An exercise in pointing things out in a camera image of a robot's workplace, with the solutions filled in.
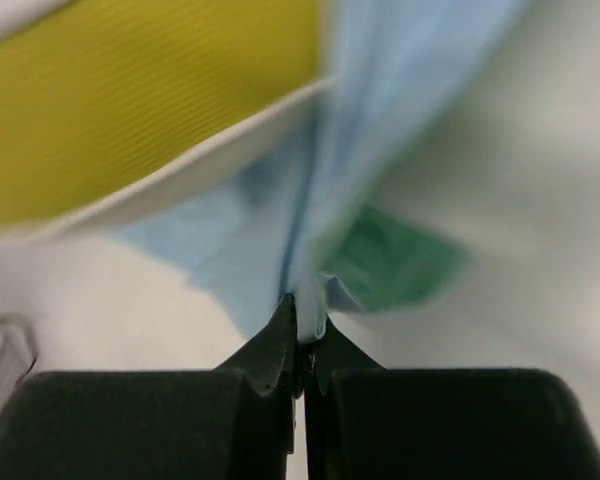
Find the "white pillow with yellow edge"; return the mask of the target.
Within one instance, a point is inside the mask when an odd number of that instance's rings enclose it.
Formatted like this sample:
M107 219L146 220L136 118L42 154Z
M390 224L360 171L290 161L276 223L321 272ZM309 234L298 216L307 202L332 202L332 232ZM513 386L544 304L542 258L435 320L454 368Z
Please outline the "white pillow with yellow edge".
M210 190L313 112L327 1L0 1L0 237Z

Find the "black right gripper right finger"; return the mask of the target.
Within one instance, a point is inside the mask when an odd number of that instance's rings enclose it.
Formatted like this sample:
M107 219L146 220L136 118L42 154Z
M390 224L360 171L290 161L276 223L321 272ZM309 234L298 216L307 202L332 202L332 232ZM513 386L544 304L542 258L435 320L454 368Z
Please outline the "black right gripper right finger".
M538 369L387 369L335 326L303 350L313 479L600 479L572 390Z

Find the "light blue pillowcase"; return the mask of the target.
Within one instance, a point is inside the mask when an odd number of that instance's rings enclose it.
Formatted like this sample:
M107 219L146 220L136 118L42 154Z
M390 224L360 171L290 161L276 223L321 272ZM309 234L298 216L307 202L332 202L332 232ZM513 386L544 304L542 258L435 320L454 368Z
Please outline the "light blue pillowcase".
M181 268L247 334L295 297L298 338L331 310L421 304L465 262L450 241L371 206L382 176L469 86L524 1L340 1L317 109L218 187L120 229Z

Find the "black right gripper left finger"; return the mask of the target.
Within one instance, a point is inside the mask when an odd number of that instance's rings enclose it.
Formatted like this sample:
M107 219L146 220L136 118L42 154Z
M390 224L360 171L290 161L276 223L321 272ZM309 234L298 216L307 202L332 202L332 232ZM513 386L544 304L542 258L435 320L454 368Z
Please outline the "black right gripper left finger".
M296 312L211 370L43 372L0 411L0 479L282 479Z

